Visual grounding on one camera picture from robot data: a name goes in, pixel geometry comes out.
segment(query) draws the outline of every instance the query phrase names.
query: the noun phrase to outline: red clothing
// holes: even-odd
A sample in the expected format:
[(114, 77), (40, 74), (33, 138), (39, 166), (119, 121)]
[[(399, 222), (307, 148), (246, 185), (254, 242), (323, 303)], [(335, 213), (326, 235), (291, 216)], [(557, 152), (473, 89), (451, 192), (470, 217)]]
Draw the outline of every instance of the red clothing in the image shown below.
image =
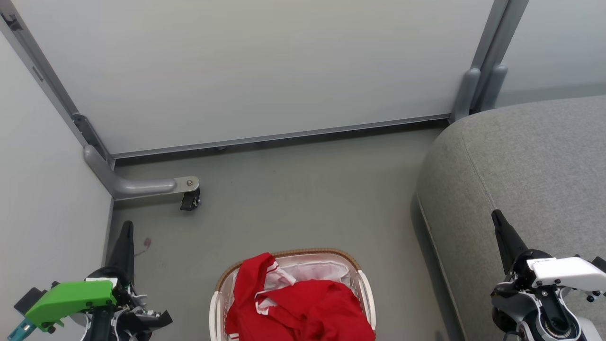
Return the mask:
[[(270, 254), (243, 262), (225, 332), (239, 341), (373, 341), (375, 334), (353, 292), (342, 283), (307, 280), (262, 292), (277, 264)], [(257, 312), (255, 304), (272, 306)]]

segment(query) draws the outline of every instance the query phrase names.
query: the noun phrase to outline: gray fabric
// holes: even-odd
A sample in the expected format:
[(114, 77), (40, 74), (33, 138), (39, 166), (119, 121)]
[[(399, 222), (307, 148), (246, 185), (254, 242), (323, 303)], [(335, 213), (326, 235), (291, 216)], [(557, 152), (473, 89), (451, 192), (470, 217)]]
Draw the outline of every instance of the gray fabric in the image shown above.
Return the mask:
[[(504, 277), (491, 211), (528, 247), (606, 257), (606, 96), (521, 104), (447, 128), (418, 195), (467, 340), (500, 340), (489, 294)], [(567, 304), (606, 340), (606, 300)]]

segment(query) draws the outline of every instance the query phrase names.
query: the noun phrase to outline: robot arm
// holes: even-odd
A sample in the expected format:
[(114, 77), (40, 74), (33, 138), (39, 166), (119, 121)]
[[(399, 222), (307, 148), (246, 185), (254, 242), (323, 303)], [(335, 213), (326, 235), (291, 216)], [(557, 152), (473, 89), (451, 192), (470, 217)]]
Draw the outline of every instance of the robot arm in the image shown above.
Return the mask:
[[(501, 211), (495, 210), (492, 217), (505, 271), (505, 280), (491, 293), (495, 324), (523, 341), (594, 341), (586, 339), (597, 335), (593, 325), (579, 320), (564, 297), (571, 289), (580, 289), (594, 302), (606, 292), (606, 262), (599, 257), (592, 262), (556, 259), (528, 249)], [(584, 328), (593, 329), (584, 334)]]

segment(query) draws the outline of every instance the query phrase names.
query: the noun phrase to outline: caster wheel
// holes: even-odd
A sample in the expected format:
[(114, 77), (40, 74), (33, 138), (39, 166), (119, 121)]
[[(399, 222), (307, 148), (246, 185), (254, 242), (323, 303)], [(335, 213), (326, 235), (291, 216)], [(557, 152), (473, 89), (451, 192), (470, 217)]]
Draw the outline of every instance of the caster wheel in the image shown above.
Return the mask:
[(200, 205), (200, 188), (195, 191), (183, 193), (183, 200), (181, 200), (182, 211), (193, 211)]

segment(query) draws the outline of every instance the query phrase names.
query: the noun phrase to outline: metal frame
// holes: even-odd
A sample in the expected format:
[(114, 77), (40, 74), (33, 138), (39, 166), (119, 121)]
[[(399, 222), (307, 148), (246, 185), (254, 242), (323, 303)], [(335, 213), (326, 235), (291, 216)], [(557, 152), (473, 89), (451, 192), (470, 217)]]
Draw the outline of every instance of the metal frame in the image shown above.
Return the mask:
[[(473, 61), (471, 62), (471, 67), (462, 77), (461, 85), (450, 114), (319, 129), (306, 132), (285, 133), (256, 138), (244, 138), (217, 143), (201, 143), (188, 146), (140, 150), (114, 155), (108, 153), (94, 129), (92, 129), (89, 120), (78, 112), (75, 103), (69, 97), (69, 94), (53, 71), (50, 63), (46, 60), (42, 50), (34, 40), (11, 0), (0, 0), (0, 13), (2, 13), (8, 21), (12, 22), (11, 26), (14, 28), (11, 31), (7, 25), (3, 25), (5, 26), (3, 27), (3, 33), (9, 38), (11, 45), (18, 51), (19, 56), (30, 68), (32, 75), (44, 89), (44, 92), (51, 99), (65, 122), (76, 135), (77, 139), (84, 147), (89, 144), (93, 145), (105, 162), (107, 164), (112, 164), (114, 158), (126, 159), (157, 154), (170, 154), (196, 149), (208, 149), (237, 144), (345, 132), (349, 130), (417, 123), (421, 121), (441, 120), (444, 118), (448, 118), (449, 122), (454, 123), (470, 113), (492, 109), (494, 108), (496, 98), (507, 74), (507, 66), (501, 65), (501, 61), (527, 4), (528, 0), (493, 1), (493, 6), (488, 15)], [(109, 188), (113, 188), (112, 186), (107, 185), (106, 187), (108, 190)]]
[(114, 173), (97, 149), (91, 145), (84, 147), (84, 160), (115, 200), (193, 192), (200, 187), (200, 180), (196, 177), (153, 180), (122, 178)]
[(113, 154), (112, 157), (116, 160), (123, 160), (123, 159), (127, 159), (127, 158), (146, 157), (146, 156), (151, 156), (151, 155), (188, 152), (191, 150), (198, 150), (198, 149), (222, 148), (224, 146), (237, 146), (239, 144), (286, 140), (289, 138), (297, 138), (297, 137), (312, 137), (312, 136), (316, 136), (316, 135), (325, 135), (325, 134), (331, 134), (331, 133), (351, 132), (351, 131), (356, 131), (356, 130), (398, 126), (401, 124), (411, 124), (411, 123), (426, 122), (426, 121), (444, 120), (444, 119), (448, 118), (449, 116), (450, 116), (450, 114), (446, 113), (446, 114), (442, 114), (442, 115), (432, 115), (432, 116), (423, 116), (423, 117), (414, 117), (414, 118), (404, 118), (402, 120), (394, 120), (394, 121), (358, 124), (355, 126), (308, 130), (305, 132), (284, 133), (284, 134), (267, 135), (267, 136), (261, 136), (261, 137), (253, 137), (253, 138), (240, 138), (237, 140), (228, 140), (228, 141), (220, 141), (220, 142), (189, 144), (186, 146), (166, 147), (166, 148), (149, 149), (149, 150), (138, 150), (136, 152), (116, 153), (116, 154)]
[(499, 66), (522, 19), (526, 5), (528, 5), (528, 0), (509, 0), (507, 2), (501, 21), (480, 68), (478, 87), (471, 101), (472, 112), (494, 108), (501, 85), (507, 75), (507, 66)]
[(116, 175), (113, 172), (114, 159), (86, 116), (78, 112), (10, 0), (0, 0), (0, 13), (3, 17), (0, 21), (0, 31), (83, 146), (84, 160), (114, 200), (194, 192), (199, 189), (200, 181), (196, 177), (128, 180)]
[(528, 0), (494, 0), (471, 69), (463, 75), (450, 122), (494, 109), (507, 66), (501, 64)]

